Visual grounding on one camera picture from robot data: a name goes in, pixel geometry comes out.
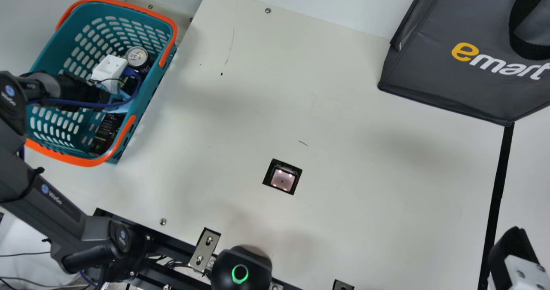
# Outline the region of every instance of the white table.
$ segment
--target white table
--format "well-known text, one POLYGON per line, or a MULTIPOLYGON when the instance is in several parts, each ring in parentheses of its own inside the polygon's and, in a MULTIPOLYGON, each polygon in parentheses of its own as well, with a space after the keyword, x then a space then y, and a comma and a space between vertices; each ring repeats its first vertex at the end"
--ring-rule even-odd
POLYGON ((387 49, 204 0, 116 167, 27 158, 89 214, 190 243, 214 229, 217 252, 259 247, 304 289, 474 289, 503 129, 377 90, 387 49), (272 159, 303 170, 294 195, 262 185, 272 159))

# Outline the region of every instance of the metal bracket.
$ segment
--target metal bracket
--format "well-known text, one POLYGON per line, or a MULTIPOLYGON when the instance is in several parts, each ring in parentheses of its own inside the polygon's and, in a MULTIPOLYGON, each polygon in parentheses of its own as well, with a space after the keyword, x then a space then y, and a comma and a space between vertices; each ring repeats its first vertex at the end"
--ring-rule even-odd
POLYGON ((189 260, 189 266, 195 271, 204 273, 206 266, 210 262, 210 257, 214 253, 218 242, 220 241, 221 234, 214 232, 210 229, 204 229, 201 237, 195 247, 195 252, 189 260))
POLYGON ((341 282, 340 280, 334 280, 334 285, 332 286, 332 290, 354 290, 355 287, 346 284, 345 282, 341 282))

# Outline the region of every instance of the basket hole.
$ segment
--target basket hole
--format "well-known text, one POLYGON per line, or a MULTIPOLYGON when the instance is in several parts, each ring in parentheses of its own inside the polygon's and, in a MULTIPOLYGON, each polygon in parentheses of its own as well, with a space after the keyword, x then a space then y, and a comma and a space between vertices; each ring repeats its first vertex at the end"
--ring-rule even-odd
POLYGON ((72 60, 71 60, 70 58, 67 58, 67 60, 65 61, 65 63, 63 63, 63 67, 64 67, 65 69, 67 69, 67 67, 69 67, 71 61, 72 61, 72 60))

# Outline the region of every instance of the can lid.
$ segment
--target can lid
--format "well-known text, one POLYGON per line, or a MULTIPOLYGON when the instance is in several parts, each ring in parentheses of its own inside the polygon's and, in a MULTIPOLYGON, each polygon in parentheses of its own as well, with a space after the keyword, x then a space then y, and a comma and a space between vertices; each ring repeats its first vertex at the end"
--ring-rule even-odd
POLYGON ((147 63, 149 53, 140 46, 134 46, 126 52, 126 60, 130 67, 141 67, 147 63))

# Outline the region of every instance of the black cable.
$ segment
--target black cable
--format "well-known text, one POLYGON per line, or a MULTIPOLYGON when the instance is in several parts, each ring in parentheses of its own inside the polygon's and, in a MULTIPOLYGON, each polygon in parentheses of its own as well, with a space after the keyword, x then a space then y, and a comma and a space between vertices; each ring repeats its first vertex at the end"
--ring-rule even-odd
POLYGON ((1 279, 0 278, 0 281, 5 284, 8 288, 10 288, 11 290, 19 290, 19 289, 16 289, 16 288, 13 288, 10 284, 8 284, 5 280, 1 279))
POLYGON ((42 174, 42 173, 44 173, 44 168, 43 167, 39 167, 39 168, 35 169, 34 173, 33 173, 33 178, 30 179, 30 182, 29 182, 29 185, 27 186, 27 188, 25 190, 23 190, 23 192, 21 192, 21 194, 19 196, 16 196, 15 198, 10 198, 9 200, 0 201, 0 204, 15 202, 15 201, 21 200, 22 198, 25 198, 25 196, 27 196, 27 194, 29 194, 31 192, 31 190, 33 190, 33 183, 34 183, 35 178, 38 175, 42 174))
POLYGON ((13 255, 0 255, 0 257, 15 257, 15 256, 24 256, 24 255, 43 255, 49 253, 49 251, 44 251, 43 253, 16 253, 13 255))

